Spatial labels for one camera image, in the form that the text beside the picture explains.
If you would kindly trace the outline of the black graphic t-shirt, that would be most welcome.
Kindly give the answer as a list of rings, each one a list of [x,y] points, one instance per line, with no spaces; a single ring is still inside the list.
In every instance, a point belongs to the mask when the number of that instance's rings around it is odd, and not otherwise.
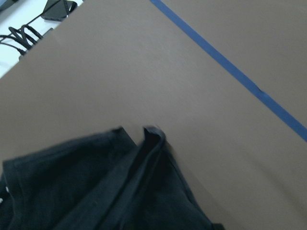
[[[4,161],[3,230],[221,230],[196,202],[162,130],[123,128]]]

